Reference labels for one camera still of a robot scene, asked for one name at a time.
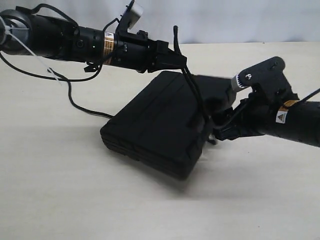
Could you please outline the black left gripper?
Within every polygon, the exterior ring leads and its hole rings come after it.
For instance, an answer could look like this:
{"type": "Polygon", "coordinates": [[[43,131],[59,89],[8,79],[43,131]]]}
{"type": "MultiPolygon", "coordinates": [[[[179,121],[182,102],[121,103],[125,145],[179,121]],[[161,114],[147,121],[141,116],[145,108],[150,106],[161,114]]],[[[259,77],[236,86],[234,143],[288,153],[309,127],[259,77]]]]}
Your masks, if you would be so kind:
{"type": "Polygon", "coordinates": [[[109,61],[111,66],[139,73],[180,70],[187,65],[187,58],[170,49],[168,42],[151,40],[142,30],[136,34],[123,30],[115,33],[113,51],[109,61]]]}

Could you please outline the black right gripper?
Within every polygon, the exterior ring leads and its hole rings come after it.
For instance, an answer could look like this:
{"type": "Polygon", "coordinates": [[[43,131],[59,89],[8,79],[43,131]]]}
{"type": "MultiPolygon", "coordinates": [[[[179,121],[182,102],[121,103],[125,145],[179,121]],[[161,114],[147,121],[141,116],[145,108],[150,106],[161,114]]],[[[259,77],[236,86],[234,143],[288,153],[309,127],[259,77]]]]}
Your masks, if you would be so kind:
{"type": "Polygon", "coordinates": [[[236,140],[245,137],[278,137],[276,115],[280,107],[280,97],[269,101],[261,92],[252,92],[224,118],[221,126],[213,128],[213,136],[220,140],[236,140]]]}

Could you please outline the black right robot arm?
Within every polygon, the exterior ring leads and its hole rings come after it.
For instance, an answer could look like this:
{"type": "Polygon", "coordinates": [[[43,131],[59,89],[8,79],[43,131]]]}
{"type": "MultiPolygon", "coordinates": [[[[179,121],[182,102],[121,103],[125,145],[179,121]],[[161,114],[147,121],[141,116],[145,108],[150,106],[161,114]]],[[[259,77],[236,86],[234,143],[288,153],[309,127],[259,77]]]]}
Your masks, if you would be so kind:
{"type": "Polygon", "coordinates": [[[297,95],[285,99],[287,109],[278,103],[246,101],[248,105],[228,125],[214,128],[220,141],[243,137],[273,136],[314,147],[320,146],[320,103],[299,102],[297,95]]]}

